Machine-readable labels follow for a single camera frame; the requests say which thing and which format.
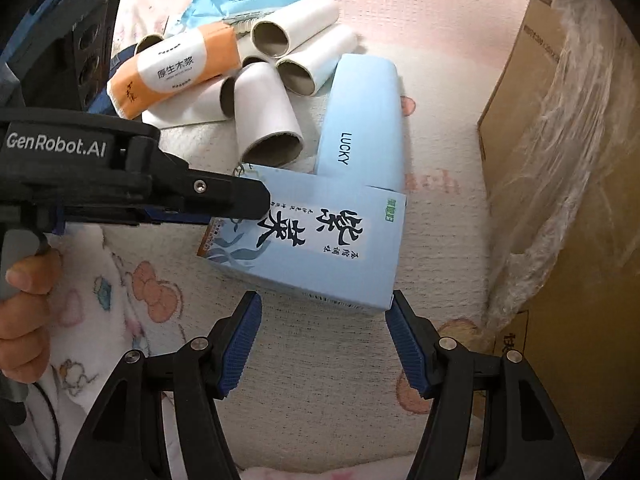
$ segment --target cardboard box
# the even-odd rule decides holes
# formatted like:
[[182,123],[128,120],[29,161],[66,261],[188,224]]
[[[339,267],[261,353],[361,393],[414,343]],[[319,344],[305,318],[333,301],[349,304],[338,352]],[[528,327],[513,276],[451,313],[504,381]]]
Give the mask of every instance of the cardboard box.
[[[545,228],[550,211],[559,204],[567,205],[562,202],[567,197],[551,196],[546,202],[548,208],[541,207],[522,225],[517,224],[519,218],[515,218],[514,203],[510,202],[520,200],[526,207],[540,198],[536,195],[540,190],[532,182],[535,178],[527,181],[521,177],[523,168],[532,163],[527,157],[540,156],[541,152],[523,151],[522,141],[540,117],[552,84],[562,84],[561,77],[554,77],[559,66],[565,68],[562,54],[568,36],[559,11],[551,3],[552,0],[530,1],[510,60],[479,123],[484,179],[494,225],[494,256],[500,243],[508,240],[514,258],[526,258],[532,240]],[[616,30],[620,38],[631,37],[620,25],[622,20],[611,21],[618,27],[611,30]],[[602,29],[602,41],[609,41],[606,24]],[[585,38],[590,37],[587,27],[580,32]],[[620,38],[612,41],[626,41]],[[640,134],[636,94],[636,82],[640,86],[640,54],[635,41],[629,44],[632,47],[626,47],[626,52],[633,53],[632,63],[624,69],[616,65],[613,72],[600,149],[595,152],[593,164],[588,165],[590,170],[579,175],[588,180],[576,202],[577,213],[570,217],[572,221],[562,236],[562,249],[549,255],[549,272],[540,276],[542,288],[535,288],[527,296],[521,313],[502,330],[494,347],[496,354],[509,348],[524,352],[578,452],[604,458],[617,454],[640,420],[640,151],[636,142]],[[619,63],[623,56],[616,53],[613,59]],[[623,85],[621,78],[630,77],[630,70],[634,71],[635,81]],[[572,95],[564,97],[570,101]],[[626,124],[616,116],[620,99],[625,97],[632,99],[628,130],[621,129]],[[576,121],[573,131],[587,128],[596,115]],[[613,136],[621,132],[626,135],[624,142],[612,142]],[[618,151],[610,156],[611,153],[604,153],[605,147]],[[581,146],[576,142],[565,148],[579,151]],[[508,193],[504,192],[505,183],[522,187]],[[565,185],[563,181],[558,183],[559,187]],[[522,292],[499,290],[505,281],[498,275],[500,267],[492,270],[495,281],[490,291],[490,312],[496,309],[499,296],[504,299]]]
[[214,219],[199,256],[281,292],[372,313],[389,309],[404,195],[249,164],[243,176],[264,182],[270,212],[260,221]]

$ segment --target white cardboard tube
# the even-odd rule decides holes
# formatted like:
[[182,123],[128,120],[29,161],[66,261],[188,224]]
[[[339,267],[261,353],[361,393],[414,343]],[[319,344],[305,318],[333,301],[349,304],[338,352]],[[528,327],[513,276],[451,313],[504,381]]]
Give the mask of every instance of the white cardboard tube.
[[275,67],[243,68],[234,93],[240,161],[278,167],[294,160],[303,148],[302,133]]
[[148,49],[150,46],[155,45],[156,43],[160,43],[164,38],[162,34],[147,34],[144,38],[142,38],[135,49],[133,50],[134,56],[143,50]]
[[335,23],[281,58],[276,68],[287,89],[314,95],[334,72],[342,54],[353,52],[357,46],[353,29]]
[[142,112],[156,128],[226,121],[234,116],[234,78],[220,76],[187,88]]
[[265,61],[274,63],[275,59],[260,52],[254,45],[251,35],[247,34],[238,40],[238,52],[240,53],[240,61],[242,66],[251,65],[251,63]]
[[335,0],[300,0],[258,20],[251,38],[256,48],[267,56],[286,56],[337,22],[339,14]]

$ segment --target human hand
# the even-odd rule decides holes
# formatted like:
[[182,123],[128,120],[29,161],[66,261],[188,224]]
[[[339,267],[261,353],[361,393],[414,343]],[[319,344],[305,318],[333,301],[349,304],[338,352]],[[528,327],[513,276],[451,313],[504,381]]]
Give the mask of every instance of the human hand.
[[0,369],[14,381],[34,383],[49,365],[47,294],[61,273],[55,250],[25,258],[7,271],[7,282],[21,292],[0,302]]

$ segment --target blue gripper pad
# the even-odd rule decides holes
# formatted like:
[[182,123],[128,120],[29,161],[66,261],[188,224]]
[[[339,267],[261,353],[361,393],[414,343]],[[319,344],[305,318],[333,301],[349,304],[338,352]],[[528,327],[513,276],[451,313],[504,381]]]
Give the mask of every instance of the blue gripper pad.
[[430,389],[424,367],[426,359],[395,298],[385,312],[385,319],[409,385],[421,397],[425,396]]
[[262,301],[260,295],[254,294],[222,355],[222,376],[218,389],[224,397],[238,386],[261,321]]

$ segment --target brown cardboard box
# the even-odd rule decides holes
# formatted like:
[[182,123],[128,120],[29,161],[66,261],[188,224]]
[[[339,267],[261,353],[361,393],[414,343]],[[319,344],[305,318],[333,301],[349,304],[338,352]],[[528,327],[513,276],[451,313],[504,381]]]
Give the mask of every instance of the brown cardboard box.
[[[540,198],[535,179],[518,187],[517,177],[532,164],[527,157],[541,153],[523,152],[522,139],[527,138],[530,126],[539,117],[551,86],[558,83],[554,77],[564,59],[568,37],[560,12],[551,2],[530,1],[511,58],[479,123],[494,224],[492,251],[511,234],[512,253],[525,254],[551,210],[566,200],[560,194],[552,197],[554,200],[542,201],[548,208],[541,207],[529,216],[526,225],[516,227],[513,212],[517,209],[510,201],[520,200],[526,206],[527,201]],[[588,37],[587,28],[583,29]],[[640,62],[636,62],[640,48],[634,44],[630,51],[635,60],[633,74],[640,86]],[[631,74],[629,68],[617,67],[611,76],[605,133],[586,173],[586,188],[562,238],[562,249],[557,259],[552,254],[550,272],[540,283],[542,288],[528,295],[519,307],[521,313],[502,330],[494,348],[496,354],[508,348],[523,351],[578,452],[606,458],[615,456],[640,420],[640,150],[635,143],[640,136],[640,111],[635,83],[623,85],[619,81],[623,73]],[[632,100],[632,111],[628,129],[624,130],[625,140],[616,143],[612,139],[620,134],[620,128],[626,128],[616,116],[625,94]],[[584,102],[590,103],[589,99],[593,100],[585,97]],[[568,131],[586,128],[594,120],[587,119],[575,121]],[[577,145],[566,144],[564,148]],[[619,151],[615,156],[605,155],[605,148]],[[504,192],[505,182],[516,190]],[[499,295],[498,289],[504,286],[499,274],[496,276],[490,312],[495,308],[492,302]],[[504,291],[501,294],[502,298],[508,297]]]

